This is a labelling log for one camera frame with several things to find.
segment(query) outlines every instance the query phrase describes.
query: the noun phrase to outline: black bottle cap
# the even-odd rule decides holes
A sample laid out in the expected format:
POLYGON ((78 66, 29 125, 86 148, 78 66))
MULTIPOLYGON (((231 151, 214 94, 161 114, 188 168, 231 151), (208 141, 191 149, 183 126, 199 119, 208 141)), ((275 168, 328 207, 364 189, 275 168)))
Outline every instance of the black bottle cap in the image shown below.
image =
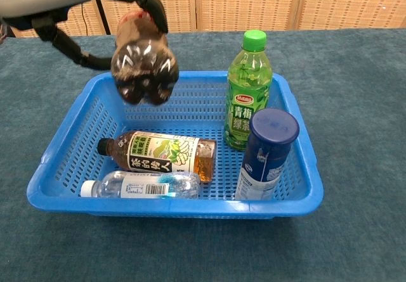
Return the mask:
POLYGON ((100 155, 108 155, 107 154, 107 144, 109 141, 114 141, 112 138, 102 138, 99 140, 99 143, 97 144, 97 152, 100 155))

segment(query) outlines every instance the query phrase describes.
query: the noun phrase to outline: blue lid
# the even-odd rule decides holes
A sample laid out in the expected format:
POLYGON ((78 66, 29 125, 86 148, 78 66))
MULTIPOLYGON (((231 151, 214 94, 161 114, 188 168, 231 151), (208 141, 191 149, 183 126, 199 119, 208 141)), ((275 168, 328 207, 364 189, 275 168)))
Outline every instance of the blue lid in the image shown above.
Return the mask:
POLYGON ((274 108, 256 112, 249 128, 258 139, 269 144, 290 144, 299 135, 298 121, 291 114, 274 108))

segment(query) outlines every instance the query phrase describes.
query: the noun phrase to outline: basket rim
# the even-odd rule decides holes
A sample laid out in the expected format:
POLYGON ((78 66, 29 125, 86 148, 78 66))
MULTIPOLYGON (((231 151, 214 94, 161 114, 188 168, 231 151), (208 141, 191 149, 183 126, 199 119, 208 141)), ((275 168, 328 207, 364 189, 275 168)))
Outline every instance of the basket rim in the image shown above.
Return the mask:
MULTIPOLYGON (((181 80, 208 78, 211 82, 225 82, 227 71, 181 71, 181 80)), ((76 118, 96 85, 112 80, 110 72, 93 77, 85 85, 46 148, 41 162, 27 186, 27 199, 32 206, 50 212, 77 212, 96 215, 159 216, 159 217, 291 217, 313 212, 322 202, 324 189, 317 169, 317 159, 295 97, 287 81, 273 74, 283 95, 287 111, 300 126, 295 146, 298 148, 308 181, 306 196, 298 200, 235 201, 235 200, 177 200, 177 199, 100 199, 74 196, 48 196, 41 190, 41 179, 51 166, 51 159, 59 152, 76 118)))

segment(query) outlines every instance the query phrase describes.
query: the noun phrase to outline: blue plastic basket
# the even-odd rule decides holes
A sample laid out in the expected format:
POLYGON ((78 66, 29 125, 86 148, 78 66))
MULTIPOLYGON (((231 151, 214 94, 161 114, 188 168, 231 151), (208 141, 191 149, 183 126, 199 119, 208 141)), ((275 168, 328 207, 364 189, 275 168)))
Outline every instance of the blue plastic basket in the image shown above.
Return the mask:
POLYGON ((91 79, 77 97, 46 149, 27 188, 29 202, 55 212, 95 215, 270 219, 305 215, 323 198, 316 157, 286 80, 275 74, 269 106, 293 114, 300 134, 287 158, 271 201, 235 201, 244 152, 223 142, 226 72, 181 72, 171 99, 162 106, 131 106, 117 93, 110 73, 91 79), (100 156, 100 138, 129 130, 214 138, 218 154, 214 181, 202 185, 199 200, 81 198, 85 180, 119 169, 100 156))

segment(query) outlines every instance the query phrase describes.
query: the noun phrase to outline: blue cylindrical can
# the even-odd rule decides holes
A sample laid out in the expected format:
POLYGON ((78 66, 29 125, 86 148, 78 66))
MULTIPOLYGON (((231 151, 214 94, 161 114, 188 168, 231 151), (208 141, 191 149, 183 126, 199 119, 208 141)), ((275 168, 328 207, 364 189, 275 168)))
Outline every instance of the blue cylindrical can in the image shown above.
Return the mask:
POLYGON ((235 191, 236 200, 269 200, 277 185, 291 143, 299 135, 298 121, 289 113, 266 108, 254 114, 235 191))

